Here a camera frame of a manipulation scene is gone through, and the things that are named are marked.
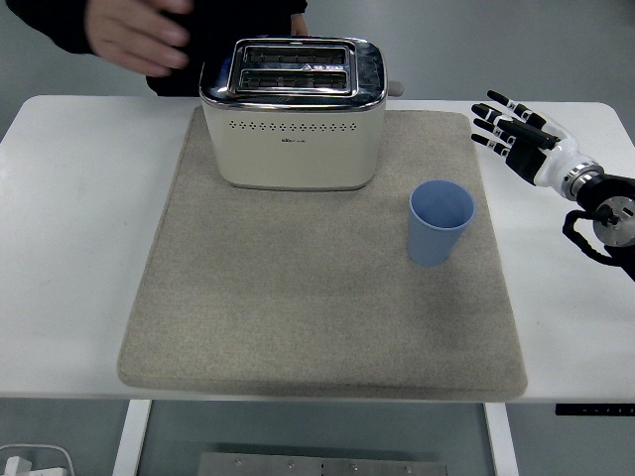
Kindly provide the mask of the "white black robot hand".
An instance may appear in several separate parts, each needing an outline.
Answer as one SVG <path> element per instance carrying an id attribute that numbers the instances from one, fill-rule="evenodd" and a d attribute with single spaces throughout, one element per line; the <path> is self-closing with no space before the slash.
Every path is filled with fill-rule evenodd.
<path id="1" fill-rule="evenodd" d="M 499 92 L 490 90 L 487 96 L 499 106 L 471 106 L 473 124 L 479 129 L 471 140 L 502 157 L 527 183 L 550 187 L 572 200 L 579 179 L 603 172 L 597 161 L 579 151 L 578 140 L 557 122 Z"/>

